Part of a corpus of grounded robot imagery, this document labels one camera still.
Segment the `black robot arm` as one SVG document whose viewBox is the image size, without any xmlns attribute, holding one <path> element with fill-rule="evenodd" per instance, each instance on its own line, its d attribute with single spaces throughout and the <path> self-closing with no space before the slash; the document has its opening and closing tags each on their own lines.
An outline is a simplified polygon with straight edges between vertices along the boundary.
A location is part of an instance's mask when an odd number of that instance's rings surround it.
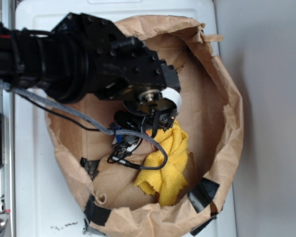
<svg viewBox="0 0 296 237">
<path fill-rule="evenodd" d="M 52 31 L 9 30 L 0 23 L 0 89 L 40 88 L 61 104 L 87 94 L 124 103 L 114 119 L 140 133 L 173 127 L 182 104 L 177 71 L 113 22 L 68 14 Z"/>
</svg>

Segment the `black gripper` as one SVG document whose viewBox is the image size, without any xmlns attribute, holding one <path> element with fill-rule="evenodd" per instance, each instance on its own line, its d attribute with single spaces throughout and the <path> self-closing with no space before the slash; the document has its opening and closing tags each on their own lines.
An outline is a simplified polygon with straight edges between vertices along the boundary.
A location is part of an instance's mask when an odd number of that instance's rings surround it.
<svg viewBox="0 0 296 237">
<path fill-rule="evenodd" d="M 116 127 L 140 133 L 150 130 L 152 138 L 159 130 L 171 129 L 182 106 L 180 91 L 180 87 L 151 89 L 139 94 L 137 101 L 125 101 L 126 110 L 114 114 Z"/>
</svg>

